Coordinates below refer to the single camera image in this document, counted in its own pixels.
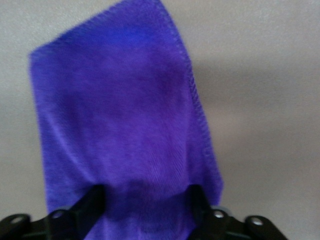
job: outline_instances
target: purple cloth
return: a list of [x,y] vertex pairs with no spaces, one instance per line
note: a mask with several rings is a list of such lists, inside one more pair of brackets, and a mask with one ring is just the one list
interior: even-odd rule
[[104,184],[88,240],[185,240],[222,178],[191,61],[159,0],[124,0],[30,55],[48,210]]

